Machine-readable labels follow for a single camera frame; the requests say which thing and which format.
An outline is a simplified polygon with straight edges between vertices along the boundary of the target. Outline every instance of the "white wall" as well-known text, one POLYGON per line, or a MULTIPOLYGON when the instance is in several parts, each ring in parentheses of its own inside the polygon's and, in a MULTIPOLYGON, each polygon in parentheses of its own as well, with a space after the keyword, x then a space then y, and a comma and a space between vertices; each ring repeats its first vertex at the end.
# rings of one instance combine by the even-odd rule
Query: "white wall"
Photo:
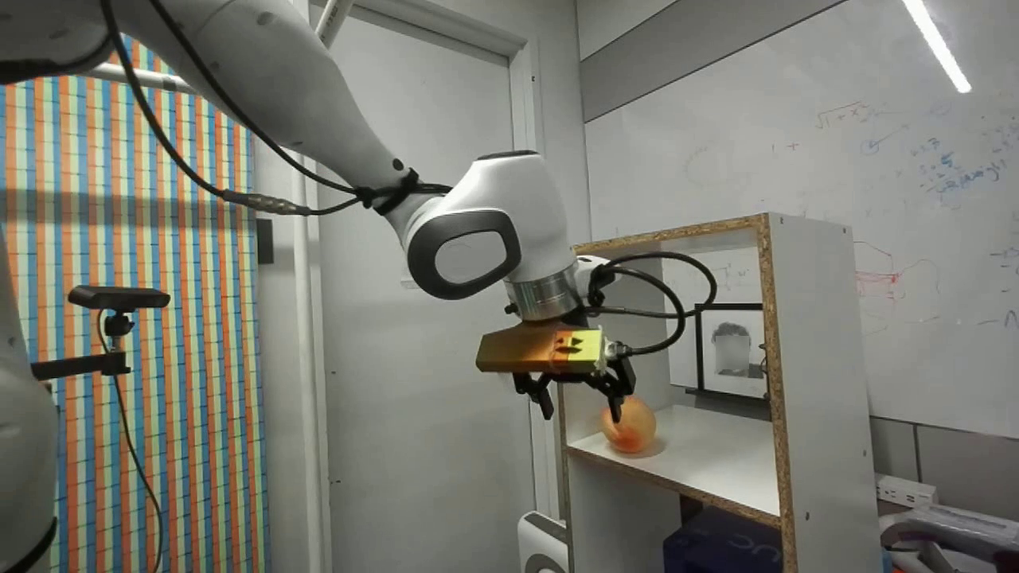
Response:
MULTIPOLYGON (((533 57, 533 115, 539 115, 539 150, 548 157, 553 177, 563 190, 563 203, 568 209, 568 239, 574 242, 584 242, 588 239, 588 200, 584 200, 584 167, 581 167, 581 124, 579 124, 579 69, 576 69, 576 22, 574 22, 574 3, 568 0, 526 0, 526 3, 500 3, 500 0, 440 0, 437 6, 454 9, 467 20, 480 20, 493 28, 503 28, 509 35, 520 35, 532 44, 532 57, 533 57)), ((261 162, 261 187, 275 190, 275 187, 295 187, 295 177, 286 169, 275 169, 274 158, 261 162)), ((270 569, 313 569, 307 565, 314 565, 314 557, 307 554, 313 544, 307 537, 314 529, 314 519, 307 519, 307 488, 314 485, 314 479, 307 479, 307 450, 313 450, 313 436, 304 427, 307 418, 307 404, 295 396, 295 385, 302 385, 295 380, 294 362, 307 356, 304 348, 300 348, 300 342, 294 339, 295 332, 295 271, 294 271, 294 237, 295 237, 295 224, 275 224, 275 263, 274 269, 261 269, 261 325, 265 325, 265 339, 261 339, 261 351, 265 351, 265 453, 266 453, 266 502, 270 502, 270 569)), ((344 289, 348 280, 357 280, 350 269, 357 263, 369 263, 366 254, 350 254, 354 262, 348 263, 344 258, 333 262, 337 275, 331 275, 324 284, 314 284, 314 278, 320 275, 320 269, 314 263, 314 242, 313 242, 313 289, 344 289)), ((393 247, 385 247, 385 262, 377 262, 385 271, 398 271, 402 258, 393 258, 393 247)), ((489 308, 477 308, 477 306, 464 306, 454 308, 454 315, 464 311, 487 311, 489 308)), ((340 344, 348 348, 344 352, 357 352, 357 327, 350 332, 350 339, 344 342, 329 342, 329 344, 340 344)), ((428 360, 459 360, 461 370, 471 370, 471 356, 459 352, 459 356, 437 356, 427 352, 422 362, 428 360)), ((509 408, 528 412, 526 402, 505 396, 509 408)), ((482 423, 482 412, 450 412, 450 421, 461 421, 461 418, 475 418, 482 423)), ((427 474, 406 474, 406 488, 428 488, 427 474)))
POLYGON ((539 150, 561 184, 568 239, 588 239, 584 157, 574 0, 433 0, 482 26, 526 38, 539 74, 539 150))
MULTIPOLYGON (((454 180, 475 153, 511 147, 505 60, 363 20, 333 57, 422 177, 454 180)), ((528 408, 471 360, 503 298, 422 297, 366 209, 320 224, 320 287, 333 569, 509 569, 532 507, 528 408)))
POLYGON ((576 0, 579 57, 610 44, 617 35, 630 32, 668 3, 674 0, 576 0))
POLYGON ((847 0, 584 124, 592 237, 755 209, 854 227, 873 412, 1019 436, 1009 0, 847 0))

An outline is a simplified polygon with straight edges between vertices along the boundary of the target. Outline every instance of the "wire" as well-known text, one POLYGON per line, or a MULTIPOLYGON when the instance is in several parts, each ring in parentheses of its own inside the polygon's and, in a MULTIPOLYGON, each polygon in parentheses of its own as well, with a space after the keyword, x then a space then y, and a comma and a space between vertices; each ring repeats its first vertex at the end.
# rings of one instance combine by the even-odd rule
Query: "wire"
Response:
POLYGON ((668 289, 668 284, 663 284, 653 275, 642 275, 642 271, 633 271, 633 269, 613 269, 613 275, 624 275, 624 278, 633 278, 640 284, 654 287, 674 308, 674 327, 671 327, 671 335, 664 342, 647 344, 647 348, 626 348, 626 351, 622 351, 622 356, 642 356, 642 352, 660 352, 660 351, 671 348, 687 332, 687 311, 685 311, 680 298, 668 289))
POLYGON ((251 209, 265 209, 265 213, 286 213, 286 218, 324 218, 324 213, 337 213, 337 209, 348 209, 354 206, 357 200, 348 200, 348 203, 337 203, 337 206, 324 206, 324 209, 313 209, 313 206, 302 206, 302 203, 289 203, 289 200, 281 200, 281 196, 266 196, 266 194, 239 194, 239 190, 221 190, 216 184, 209 184, 206 177, 200 177, 188 158, 176 150, 176 143, 164 136, 150 100, 143 95, 141 90, 141 79, 134 74, 134 64, 129 64, 129 54, 119 43, 119 26, 116 26, 116 15, 110 9, 110 0, 99 0, 102 3, 102 15, 105 15, 105 26, 107 26, 107 35, 110 35, 110 44, 116 52, 116 60, 123 67, 123 76, 126 76, 126 87, 134 91, 134 103, 135 109, 143 112, 150 131, 157 134, 157 139, 163 143, 163 150, 168 153, 168 158, 196 184, 203 187, 206 194, 220 196, 220 200, 228 200, 228 203, 241 203, 241 206, 251 206, 251 209))
MULTIPOLYGON (((168 35, 183 47, 183 54, 192 57, 194 69, 200 74, 200 79, 216 91, 216 100, 266 147, 274 150, 283 162, 289 162, 295 172, 302 172, 304 177, 333 187, 333 190, 348 190, 357 194, 363 203, 371 200, 369 187, 350 187, 331 177, 320 177, 318 172, 304 169, 302 162, 295 162, 281 143, 274 143, 251 115, 241 112, 241 104, 221 90, 221 83, 216 79, 216 74, 200 60, 200 54, 194 52, 194 44, 188 43, 188 35, 178 28, 178 22, 171 22, 171 15, 164 14, 163 0, 152 0, 157 15, 163 20, 163 26, 168 28, 168 35)), ((444 194, 450 184, 418 184, 410 194, 444 194)))
POLYGON ((107 35, 99 38, 99 44, 65 64, 55 64, 55 60, 14 60, 14 64, 4 64, 0 67, 0 87, 6 83, 23 83, 23 79, 36 79, 36 76, 61 76, 61 74, 78 74, 78 69, 92 69, 107 57, 110 44, 107 35))
MULTIPOLYGON (((105 352, 110 352, 105 335, 102 335, 102 311, 95 311, 95 339, 102 344, 105 352)), ((134 440, 129 440, 129 427, 126 427, 126 408, 123 408, 123 393, 119 393, 119 376, 107 376, 113 383, 113 396, 116 396, 116 412, 119 412, 119 434, 123 434, 123 444, 126 444, 126 453, 129 453, 129 463, 134 463, 134 472, 141 479, 141 485, 145 488, 145 497, 157 508, 157 565, 152 565, 152 573, 160 573, 163 566, 163 507, 160 507, 160 497, 145 479, 145 468, 141 464, 135 458, 135 450, 134 450, 134 440)))
POLYGON ((692 254, 680 254, 680 252, 636 252, 636 254, 622 254, 622 258, 610 258, 610 269, 613 263, 626 263, 626 262, 685 262, 692 269, 697 269, 706 280, 706 298, 700 306, 695 306, 692 311, 685 311, 687 318, 700 315, 702 306, 713 306, 715 292, 720 292, 720 284, 715 278, 710 275, 710 269, 692 254))
POLYGON ((143 112, 150 131, 157 134, 160 147, 168 153, 168 158, 196 184, 203 187, 206 194, 226 200, 226 203, 239 203, 239 206, 248 206, 248 209, 261 209, 261 213, 281 213, 281 218, 329 218, 329 213, 340 213, 354 203, 369 203, 369 200, 389 200, 393 194, 444 194, 450 187, 444 184, 412 184, 410 190, 366 190, 366 187, 348 187, 348 184, 333 184, 314 172, 307 172, 304 167, 300 167, 295 158, 289 158, 274 139, 266 139, 254 124, 241 121, 248 131, 254 131, 270 150, 275 150, 289 167, 295 167, 302 174, 329 184, 329 187, 340 187, 340 190, 350 190, 357 200, 344 200, 344 203, 333 203, 333 206, 302 206, 302 203, 294 203, 294 200, 283 200, 283 196, 270 196, 270 194, 241 194, 241 190, 221 190, 216 184, 209 184, 206 177, 200 177, 188 158, 176 150, 176 143, 164 136, 150 100, 143 95, 143 87, 134 74, 134 60, 123 47, 123 38, 119 38, 119 26, 116 26, 116 15, 110 9, 110 0, 99 0, 102 3, 102 20, 107 26, 107 38, 113 44, 113 54, 123 67, 123 79, 126 79, 126 90, 135 103, 135 109, 143 112))
POLYGON ((685 318, 671 311, 653 311, 653 308, 617 308, 617 306, 602 306, 597 315, 636 315, 636 318, 685 318))

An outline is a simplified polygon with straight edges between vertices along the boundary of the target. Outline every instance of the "colorful curtain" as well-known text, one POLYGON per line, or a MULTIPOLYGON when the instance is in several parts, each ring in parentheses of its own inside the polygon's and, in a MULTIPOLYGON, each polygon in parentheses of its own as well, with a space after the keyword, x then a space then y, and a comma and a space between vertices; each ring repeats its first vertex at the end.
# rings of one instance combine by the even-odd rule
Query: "colorful curtain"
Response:
MULTIPOLYGON (((145 90, 178 150, 248 187, 251 139, 203 100, 145 90)), ((75 284, 160 287, 123 342, 126 423, 163 502, 163 569, 265 569, 254 219, 200 194, 160 150, 126 87, 61 76, 0 90, 0 209, 27 360, 99 352, 75 284)), ((55 569, 150 569, 157 514, 113 390, 55 383, 61 408, 55 569)))

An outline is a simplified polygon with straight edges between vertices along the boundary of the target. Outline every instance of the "framed picture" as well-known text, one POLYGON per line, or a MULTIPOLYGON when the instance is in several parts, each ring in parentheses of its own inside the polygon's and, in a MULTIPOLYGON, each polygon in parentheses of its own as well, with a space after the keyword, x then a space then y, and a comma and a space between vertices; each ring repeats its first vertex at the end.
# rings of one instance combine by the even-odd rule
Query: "framed picture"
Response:
POLYGON ((758 301, 702 306, 697 315, 697 385, 713 396, 767 396, 764 311, 758 301))

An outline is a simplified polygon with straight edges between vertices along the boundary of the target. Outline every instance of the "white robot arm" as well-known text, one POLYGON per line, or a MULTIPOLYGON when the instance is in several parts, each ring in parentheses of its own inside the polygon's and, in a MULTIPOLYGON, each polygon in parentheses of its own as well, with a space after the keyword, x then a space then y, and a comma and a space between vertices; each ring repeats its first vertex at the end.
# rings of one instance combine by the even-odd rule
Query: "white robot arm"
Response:
MULTIPOLYGON (((412 169, 377 143, 344 74, 286 0, 4 0, 0 83, 95 67, 110 54, 110 20, 168 60, 200 95, 233 115, 241 112, 270 139, 318 158, 344 174, 348 184, 366 190, 363 200, 392 224, 406 252, 410 278, 427 292, 464 298, 505 280, 515 315, 528 327, 544 327, 539 339, 553 348, 548 362, 563 366, 574 360, 563 373, 579 373, 579 348, 561 348, 563 342, 553 327, 565 335, 581 327, 576 311, 594 263, 581 263, 574 254, 563 203, 541 157, 480 157, 444 196, 410 194, 412 169), (194 44, 194 54, 200 54, 233 104, 216 95, 176 32, 194 44)), ((6 311, 0 327, 14 332, 4 275, 0 292, 0 308, 6 311)), ((493 360, 477 360, 477 366, 520 376, 522 366, 541 373, 541 360, 509 360, 509 366, 503 360, 520 356, 522 348, 532 351, 539 339, 532 332, 522 339, 515 332, 509 339, 500 335, 487 344, 493 360)), ((594 373, 594 390, 605 393, 609 344, 602 339, 584 342, 592 348, 581 351, 581 362, 594 373)), ((39 565, 30 551, 41 548, 51 529, 55 408, 26 373, 26 360, 6 360, 4 352, 0 458, 4 464, 20 463, 20 474, 0 474, 0 569, 10 569, 12 565, 39 565)))

